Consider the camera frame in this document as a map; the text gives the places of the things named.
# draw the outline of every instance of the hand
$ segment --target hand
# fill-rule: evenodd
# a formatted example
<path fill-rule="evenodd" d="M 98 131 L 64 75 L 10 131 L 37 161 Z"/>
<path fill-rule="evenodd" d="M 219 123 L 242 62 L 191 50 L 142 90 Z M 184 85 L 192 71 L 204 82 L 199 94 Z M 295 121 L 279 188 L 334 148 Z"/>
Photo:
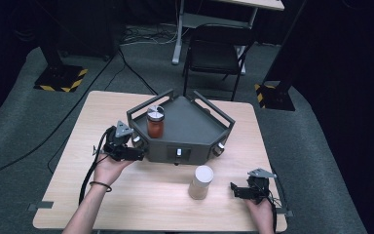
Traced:
<path fill-rule="evenodd" d="M 271 234 L 273 230 L 272 205 L 265 198 L 258 205 L 253 200 L 243 199 L 250 210 L 251 218 L 260 234 Z"/>
<path fill-rule="evenodd" d="M 111 186 L 120 176 L 123 169 L 131 163 L 133 163 L 133 161 L 115 161 L 106 154 L 99 154 L 93 181 L 102 182 Z"/>

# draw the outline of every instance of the clear container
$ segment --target clear container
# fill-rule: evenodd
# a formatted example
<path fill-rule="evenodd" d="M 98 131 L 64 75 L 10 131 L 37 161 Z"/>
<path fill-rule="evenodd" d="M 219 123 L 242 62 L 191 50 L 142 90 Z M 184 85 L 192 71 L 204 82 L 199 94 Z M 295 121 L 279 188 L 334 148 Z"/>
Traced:
<path fill-rule="evenodd" d="M 208 187 L 213 177 L 214 173 L 209 166 L 197 167 L 193 180 L 188 188 L 190 197 L 196 200 L 203 200 L 207 196 Z"/>

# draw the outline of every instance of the wristband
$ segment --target wristband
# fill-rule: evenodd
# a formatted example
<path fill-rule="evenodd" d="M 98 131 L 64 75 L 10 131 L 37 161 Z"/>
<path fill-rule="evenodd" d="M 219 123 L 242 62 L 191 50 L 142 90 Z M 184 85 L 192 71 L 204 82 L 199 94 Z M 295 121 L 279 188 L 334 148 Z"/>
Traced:
<path fill-rule="evenodd" d="M 112 191 L 112 188 L 108 184 L 97 182 L 97 181 L 90 182 L 90 185 L 93 185 L 93 184 L 99 184 L 99 185 L 102 185 L 104 187 L 107 187 L 107 192 L 111 192 Z"/>

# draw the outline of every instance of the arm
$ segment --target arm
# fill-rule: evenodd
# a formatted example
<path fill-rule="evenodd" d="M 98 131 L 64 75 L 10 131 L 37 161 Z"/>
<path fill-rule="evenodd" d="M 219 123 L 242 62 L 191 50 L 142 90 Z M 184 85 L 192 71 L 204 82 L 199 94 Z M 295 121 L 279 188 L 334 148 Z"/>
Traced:
<path fill-rule="evenodd" d="M 267 199 L 263 199 L 258 205 L 252 200 L 243 199 L 250 210 L 251 219 L 260 234 L 273 234 L 272 205 Z"/>
<path fill-rule="evenodd" d="M 105 156 L 104 154 L 100 154 L 100 160 Z M 132 163 L 132 161 L 117 162 L 110 157 L 98 162 L 94 171 L 93 181 L 102 182 L 107 185 L 111 185 L 117 180 L 123 169 Z M 93 184 L 62 233 L 91 233 L 106 191 L 107 187 Z"/>

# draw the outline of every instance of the table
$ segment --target table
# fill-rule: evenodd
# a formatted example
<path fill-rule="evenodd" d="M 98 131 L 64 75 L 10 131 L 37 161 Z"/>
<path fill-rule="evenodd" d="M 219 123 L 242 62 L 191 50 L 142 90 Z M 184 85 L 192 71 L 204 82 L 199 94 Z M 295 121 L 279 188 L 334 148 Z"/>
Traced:
<path fill-rule="evenodd" d="M 211 17 L 200 16 L 200 15 L 195 15 L 191 13 L 184 13 L 184 0 L 181 0 L 180 12 L 178 15 L 177 41 L 175 43 L 174 54 L 172 56 L 172 64 L 177 65 L 179 64 L 179 61 L 180 61 L 180 53 L 181 53 L 181 46 L 182 46 L 181 37 L 182 37 L 183 27 L 195 28 L 205 23 L 223 23 L 223 24 L 231 24 L 231 25 L 236 25 L 236 26 L 252 27 L 258 8 L 264 8 L 264 9 L 270 9 L 270 10 L 276 10 L 276 11 L 284 10 L 284 5 L 281 2 L 281 0 L 218 0 L 218 1 L 253 7 L 253 14 L 251 15 L 248 22 L 243 22 L 243 21 L 236 21 L 236 20 L 229 20 L 229 19 L 211 18 Z"/>
<path fill-rule="evenodd" d="M 127 110 L 152 96 L 94 91 L 89 93 L 44 195 L 54 202 L 38 209 L 33 225 L 41 229 L 63 229 L 78 207 L 84 177 L 94 160 L 105 130 L 118 120 L 127 123 Z M 107 193 L 94 229 L 137 231 L 254 231 L 242 199 L 235 198 L 230 182 L 246 186 L 247 172 L 271 171 L 253 107 L 248 103 L 211 101 L 236 120 L 224 153 L 206 163 L 214 171 L 207 197 L 193 200 L 187 189 L 197 166 L 152 163 L 144 158 L 121 174 Z M 270 186 L 279 198 L 275 182 Z M 278 215 L 278 231 L 287 227 Z"/>

